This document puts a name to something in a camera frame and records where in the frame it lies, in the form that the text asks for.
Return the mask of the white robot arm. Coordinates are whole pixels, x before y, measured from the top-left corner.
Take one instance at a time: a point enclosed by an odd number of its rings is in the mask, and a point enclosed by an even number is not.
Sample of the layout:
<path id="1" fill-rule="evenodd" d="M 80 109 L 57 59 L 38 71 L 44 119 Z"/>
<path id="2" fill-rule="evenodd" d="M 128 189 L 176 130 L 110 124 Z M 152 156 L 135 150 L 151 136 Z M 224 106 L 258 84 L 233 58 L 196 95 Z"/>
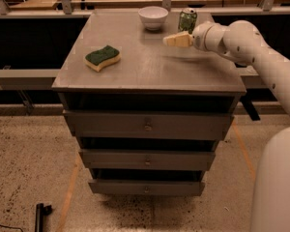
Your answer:
<path id="1" fill-rule="evenodd" d="M 251 65 L 290 116 L 290 60 L 272 49 L 250 22 L 228 26 L 206 21 L 192 33 L 167 36 L 168 46 L 193 46 L 239 64 Z M 267 143 L 254 184 L 250 232 L 290 232 L 290 128 Z"/>

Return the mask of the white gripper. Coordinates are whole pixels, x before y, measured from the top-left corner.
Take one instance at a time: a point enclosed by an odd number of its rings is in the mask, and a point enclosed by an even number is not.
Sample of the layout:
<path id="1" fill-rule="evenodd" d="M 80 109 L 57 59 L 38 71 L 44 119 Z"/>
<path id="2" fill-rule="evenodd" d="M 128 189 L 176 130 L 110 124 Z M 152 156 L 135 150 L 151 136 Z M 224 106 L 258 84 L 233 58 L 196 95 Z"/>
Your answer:
<path id="1" fill-rule="evenodd" d="M 167 46 L 190 47 L 193 46 L 201 51 L 214 53 L 226 53 L 227 48 L 223 38 L 227 27 L 218 23 L 206 21 L 196 26 L 192 36 L 188 31 L 179 32 L 163 38 Z"/>

